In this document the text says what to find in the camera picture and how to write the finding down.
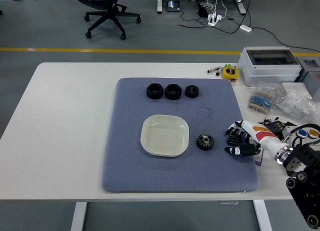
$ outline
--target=white box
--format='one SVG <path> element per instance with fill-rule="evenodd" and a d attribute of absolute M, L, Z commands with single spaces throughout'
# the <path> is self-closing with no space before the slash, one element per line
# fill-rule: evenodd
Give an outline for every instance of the white box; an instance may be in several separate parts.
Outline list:
<path fill-rule="evenodd" d="M 301 66 L 288 47 L 244 47 L 238 63 L 246 86 L 294 82 Z"/>

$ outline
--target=black gear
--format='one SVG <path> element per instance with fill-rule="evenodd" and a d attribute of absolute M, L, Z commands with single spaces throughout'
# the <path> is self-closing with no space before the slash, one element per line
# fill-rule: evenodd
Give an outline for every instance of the black gear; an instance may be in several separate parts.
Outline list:
<path fill-rule="evenodd" d="M 209 134 L 201 134 L 196 140 L 198 148 L 205 151 L 212 149 L 214 143 L 214 138 Z"/>

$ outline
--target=orange sticker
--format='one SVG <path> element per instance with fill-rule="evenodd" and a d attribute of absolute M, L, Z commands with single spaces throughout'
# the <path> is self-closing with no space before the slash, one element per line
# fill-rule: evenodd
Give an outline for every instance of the orange sticker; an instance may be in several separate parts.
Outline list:
<path fill-rule="evenodd" d="M 267 129 L 266 127 L 260 127 L 260 126 L 253 126 L 252 127 L 254 131 L 258 132 L 258 131 L 266 131 L 266 132 L 271 132 L 269 129 Z"/>
<path fill-rule="evenodd" d="M 277 137 L 270 131 L 269 132 L 261 131 L 261 132 L 258 132 L 255 136 L 258 139 L 258 141 L 262 140 L 264 137 Z"/>

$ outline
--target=nut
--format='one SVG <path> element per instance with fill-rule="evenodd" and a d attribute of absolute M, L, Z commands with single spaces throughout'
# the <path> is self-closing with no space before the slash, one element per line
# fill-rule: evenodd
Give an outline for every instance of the nut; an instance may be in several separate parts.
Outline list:
<path fill-rule="evenodd" d="M 189 85 L 185 88 L 185 96 L 190 99 L 194 99 L 199 95 L 199 88 L 195 85 Z"/>
<path fill-rule="evenodd" d="M 152 100 L 158 100 L 164 95 L 164 88 L 159 83 L 151 83 L 146 88 L 146 94 Z"/>
<path fill-rule="evenodd" d="M 182 94 L 182 88 L 178 84 L 169 84 L 164 91 L 164 95 L 169 100 L 177 100 Z"/>

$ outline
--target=robot finger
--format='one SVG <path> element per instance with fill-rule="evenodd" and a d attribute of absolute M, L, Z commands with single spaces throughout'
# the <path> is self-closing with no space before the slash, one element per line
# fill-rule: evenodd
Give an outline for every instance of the robot finger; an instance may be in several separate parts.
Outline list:
<path fill-rule="evenodd" d="M 246 131 L 244 131 L 243 129 L 239 132 L 238 136 L 239 136 L 239 139 L 242 138 L 242 135 L 246 134 Z"/>
<path fill-rule="evenodd" d="M 231 131 L 231 133 L 230 133 L 230 135 L 232 135 L 232 136 L 239 136 L 239 134 L 242 132 L 242 129 L 240 129 L 240 128 L 234 128 L 232 131 Z"/>
<path fill-rule="evenodd" d="M 252 156 L 260 153 L 260 149 L 254 144 L 244 144 L 238 147 L 225 147 L 224 150 L 237 156 Z"/>
<path fill-rule="evenodd" d="M 246 143 L 246 144 L 250 144 L 250 135 L 247 133 L 246 135 L 245 135 L 245 139 L 244 139 L 244 142 Z"/>
<path fill-rule="evenodd" d="M 227 129 L 227 131 L 225 132 L 225 135 L 228 135 L 228 134 L 230 134 L 230 132 L 233 130 L 233 129 L 240 129 L 242 126 L 242 122 L 243 122 L 243 120 L 241 120 L 241 121 L 236 121 L 236 122 L 234 122 L 234 123 L 232 123 L 231 125 L 230 125 L 230 127 Z"/>

